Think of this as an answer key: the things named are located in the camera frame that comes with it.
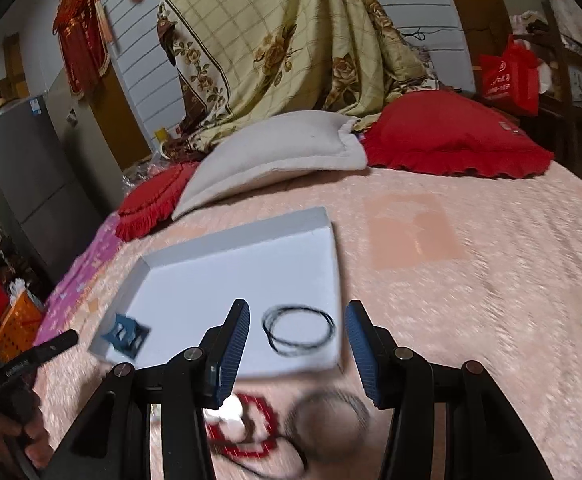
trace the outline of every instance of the red plastic bag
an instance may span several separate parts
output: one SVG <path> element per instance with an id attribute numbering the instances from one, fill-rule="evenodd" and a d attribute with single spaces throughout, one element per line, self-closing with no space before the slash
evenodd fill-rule
<path id="1" fill-rule="evenodd" d="M 509 36 L 502 56 L 480 56 L 482 97 L 514 115 L 538 114 L 540 82 L 536 55 Z"/>

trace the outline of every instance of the purple blanket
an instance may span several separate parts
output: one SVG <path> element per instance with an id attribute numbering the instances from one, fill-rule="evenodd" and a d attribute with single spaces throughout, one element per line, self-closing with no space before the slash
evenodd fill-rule
<path id="1" fill-rule="evenodd" d="M 122 240 L 116 237 L 119 220 L 117 212 L 104 220 L 87 250 L 75 259 L 69 272 L 46 300 L 46 317 L 37 332 L 35 345 L 48 341 L 64 329 L 80 306 L 85 287 L 98 270 L 116 256 L 122 245 Z"/>

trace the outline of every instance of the bed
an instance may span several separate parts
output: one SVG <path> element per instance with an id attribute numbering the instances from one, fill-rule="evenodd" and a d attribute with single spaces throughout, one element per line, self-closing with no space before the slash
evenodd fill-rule
<path id="1" fill-rule="evenodd" d="M 79 345 L 40 370 L 36 390 L 52 446 L 108 370 L 87 348 L 139 256 L 318 205 L 335 228 L 343 301 L 362 300 L 374 323 L 430 362 L 481 361 L 554 478 L 582 480 L 582 181 L 556 163 L 523 180 L 317 172 L 196 210 L 123 245 L 85 285 L 77 314 L 56 327 L 79 329 Z M 285 416 L 301 394 L 327 386 L 363 398 L 371 424 L 363 449 L 341 463 L 312 463 L 307 478 L 376 478 L 391 413 L 364 397 L 349 349 L 331 374 L 238 381 L 234 391 L 264 395 Z M 281 452 L 271 460 L 284 471 L 291 459 Z M 151 462 L 153 478 L 162 478 L 158 424 Z M 222 458 L 214 465 L 218 478 L 242 478 Z"/>

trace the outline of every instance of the red ruffled pillow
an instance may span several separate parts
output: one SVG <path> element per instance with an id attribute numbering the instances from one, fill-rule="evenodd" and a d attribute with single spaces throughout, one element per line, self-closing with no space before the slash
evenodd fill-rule
<path id="1" fill-rule="evenodd" d="M 116 236 L 130 242 L 148 235 L 159 222 L 167 219 L 199 164 L 175 164 L 133 189 L 117 210 L 120 223 Z"/>
<path id="2" fill-rule="evenodd" d="M 369 166 L 437 175 L 523 178 L 545 173 L 554 158 L 495 110 L 443 90 L 396 99 L 362 145 Z"/>

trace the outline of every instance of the orange plastic basket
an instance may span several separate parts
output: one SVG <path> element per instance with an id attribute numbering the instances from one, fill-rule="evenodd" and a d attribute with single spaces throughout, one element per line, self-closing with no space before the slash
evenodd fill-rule
<path id="1" fill-rule="evenodd" d="M 0 361 L 6 363 L 33 346 L 42 313 L 26 291 L 8 311 L 0 327 Z"/>

